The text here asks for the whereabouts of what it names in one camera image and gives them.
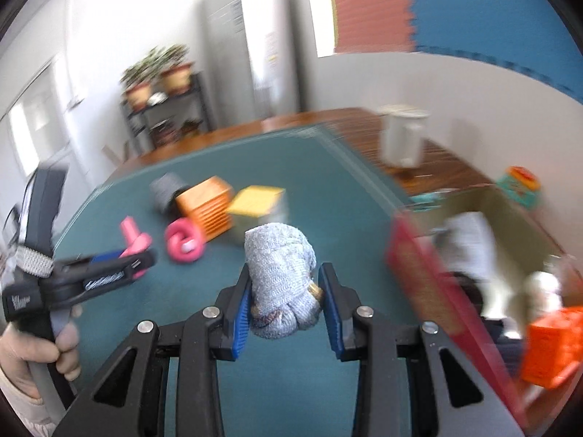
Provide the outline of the person's left hand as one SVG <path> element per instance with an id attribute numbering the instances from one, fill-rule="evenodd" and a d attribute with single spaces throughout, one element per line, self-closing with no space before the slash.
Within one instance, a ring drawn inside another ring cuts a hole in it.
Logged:
<path id="1" fill-rule="evenodd" d="M 17 330 L 9 324 L 1 336 L 1 370 L 8 382 L 21 394 L 34 401 L 40 399 L 29 368 L 30 363 L 54 364 L 68 382 L 81 374 L 79 332 L 69 320 L 54 342 Z"/>

